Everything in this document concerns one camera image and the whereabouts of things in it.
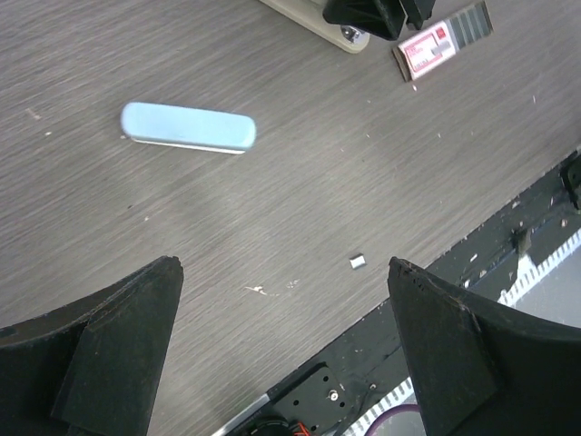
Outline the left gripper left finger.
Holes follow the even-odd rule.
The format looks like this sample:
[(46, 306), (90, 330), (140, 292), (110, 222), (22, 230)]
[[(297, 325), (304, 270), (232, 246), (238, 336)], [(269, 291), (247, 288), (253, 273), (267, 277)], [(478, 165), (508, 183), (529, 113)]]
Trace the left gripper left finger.
[(4, 435), (145, 435), (183, 284), (162, 256), (1, 330)]

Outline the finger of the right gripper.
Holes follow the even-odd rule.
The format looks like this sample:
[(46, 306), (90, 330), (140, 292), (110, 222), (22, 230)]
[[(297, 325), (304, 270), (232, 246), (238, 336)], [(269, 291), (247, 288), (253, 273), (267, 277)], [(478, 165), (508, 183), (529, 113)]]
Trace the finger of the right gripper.
[(401, 0), (406, 15), (406, 26), (420, 30), (432, 16), (435, 0)]
[(329, 0), (322, 15), (329, 24), (351, 26), (388, 41), (399, 38), (406, 19), (399, 0)]

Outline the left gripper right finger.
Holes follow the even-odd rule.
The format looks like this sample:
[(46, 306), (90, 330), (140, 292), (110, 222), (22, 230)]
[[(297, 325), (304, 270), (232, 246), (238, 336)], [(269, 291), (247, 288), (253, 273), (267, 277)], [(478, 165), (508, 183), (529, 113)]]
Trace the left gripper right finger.
[(428, 435), (577, 435), (580, 331), (506, 307), (407, 260), (389, 299)]

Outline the red white staple box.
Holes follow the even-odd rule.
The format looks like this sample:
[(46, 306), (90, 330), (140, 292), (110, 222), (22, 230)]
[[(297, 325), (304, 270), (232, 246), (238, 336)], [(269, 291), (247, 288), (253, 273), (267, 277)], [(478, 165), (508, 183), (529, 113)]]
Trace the red white staple box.
[(487, 4), (478, 1), (396, 45), (392, 53), (409, 83), (493, 32)]

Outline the light blue stapler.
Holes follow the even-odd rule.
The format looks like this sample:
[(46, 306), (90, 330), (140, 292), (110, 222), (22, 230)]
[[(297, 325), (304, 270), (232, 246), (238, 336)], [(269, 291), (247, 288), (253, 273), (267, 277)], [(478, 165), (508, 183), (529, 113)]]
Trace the light blue stapler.
[(136, 143), (222, 154), (246, 153), (257, 133), (247, 115), (144, 102), (126, 104), (120, 126)]

